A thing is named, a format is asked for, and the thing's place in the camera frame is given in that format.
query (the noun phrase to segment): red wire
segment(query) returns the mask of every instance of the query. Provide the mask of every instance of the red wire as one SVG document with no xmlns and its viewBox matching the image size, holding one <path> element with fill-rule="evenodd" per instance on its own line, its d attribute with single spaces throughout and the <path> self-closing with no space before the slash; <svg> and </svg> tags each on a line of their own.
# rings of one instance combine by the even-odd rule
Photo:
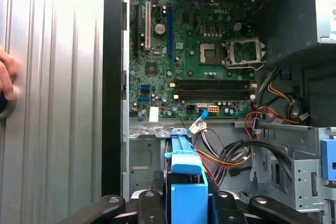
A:
<svg viewBox="0 0 336 224">
<path fill-rule="evenodd" d="M 211 172 L 211 170 L 209 169 L 209 167 L 207 167 L 207 165 L 204 164 L 204 162 L 202 162 L 202 163 L 203 163 L 203 166 L 205 167 L 205 169 L 207 170 L 207 172 L 209 173 L 209 175 L 211 176 L 211 178 L 213 179 L 215 185 L 218 187 L 218 184 L 217 184 L 217 181 L 215 179 L 214 174 Z"/>
</svg>

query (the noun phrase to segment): finger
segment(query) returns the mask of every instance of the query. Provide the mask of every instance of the finger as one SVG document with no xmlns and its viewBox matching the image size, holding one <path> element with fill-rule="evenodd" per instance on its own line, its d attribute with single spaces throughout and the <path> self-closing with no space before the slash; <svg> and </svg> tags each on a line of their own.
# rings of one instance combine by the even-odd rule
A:
<svg viewBox="0 0 336 224">
<path fill-rule="evenodd" d="M 2 61 L 5 64 L 9 77 L 13 80 L 17 75 L 17 67 L 15 60 L 4 50 L 0 49 L 0 61 Z"/>
<path fill-rule="evenodd" d="M 5 98 L 10 101 L 14 99 L 13 84 L 10 80 L 6 66 L 0 62 L 0 80 L 2 83 L 2 92 Z"/>
</svg>

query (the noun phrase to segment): pci express slot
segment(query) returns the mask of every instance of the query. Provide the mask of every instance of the pci express slot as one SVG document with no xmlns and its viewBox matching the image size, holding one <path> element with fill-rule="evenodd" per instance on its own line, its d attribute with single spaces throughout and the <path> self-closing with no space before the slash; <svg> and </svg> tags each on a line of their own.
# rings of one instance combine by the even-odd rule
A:
<svg viewBox="0 0 336 224">
<path fill-rule="evenodd" d="M 151 2 L 145 3 L 145 50 L 151 49 Z"/>
<path fill-rule="evenodd" d="M 134 11 L 133 50 L 134 50 L 134 56 L 137 58 L 139 55 L 139 5 L 135 5 L 133 11 Z"/>
<path fill-rule="evenodd" d="M 173 7 L 167 7 L 167 53 L 168 56 L 172 60 L 172 64 L 175 65 L 174 57 L 173 57 Z"/>
</svg>

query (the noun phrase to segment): yellow wire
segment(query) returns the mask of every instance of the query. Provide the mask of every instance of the yellow wire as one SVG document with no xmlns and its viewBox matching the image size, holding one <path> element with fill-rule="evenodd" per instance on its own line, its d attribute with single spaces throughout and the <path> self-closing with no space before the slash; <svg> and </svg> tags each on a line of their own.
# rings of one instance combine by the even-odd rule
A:
<svg viewBox="0 0 336 224">
<path fill-rule="evenodd" d="M 223 160 L 220 160 L 220 159 L 218 159 L 218 158 L 216 158 L 216 157 L 213 157 L 213 156 L 211 156 L 211 155 L 209 155 L 209 154 L 207 154 L 206 152 L 203 152 L 203 151 L 201 151 L 201 150 L 196 150 L 196 151 L 199 152 L 199 153 L 201 153 L 202 155 L 204 155 L 204 156 L 206 156 L 206 157 L 212 159 L 212 160 L 215 160 L 215 161 L 217 161 L 217 162 L 223 164 L 223 165 L 230 165 L 230 166 L 241 165 L 241 164 L 243 164 L 243 163 L 247 160 L 247 159 L 246 159 L 246 160 L 241 161 L 241 162 L 239 162 L 239 163 L 229 163 L 229 162 L 225 162 L 225 161 L 223 161 Z"/>
</svg>

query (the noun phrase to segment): side panel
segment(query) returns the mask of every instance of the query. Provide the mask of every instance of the side panel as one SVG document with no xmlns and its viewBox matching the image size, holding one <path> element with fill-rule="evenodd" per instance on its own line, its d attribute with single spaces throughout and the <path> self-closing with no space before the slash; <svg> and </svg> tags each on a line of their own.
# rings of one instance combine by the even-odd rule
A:
<svg viewBox="0 0 336 224">
<path fill-rule="evenodd" d="M 57 223 L 101 196 L 103 0 L 0 0 L 17 106 L 1 121 L 0 223 Z"/>
</svg>

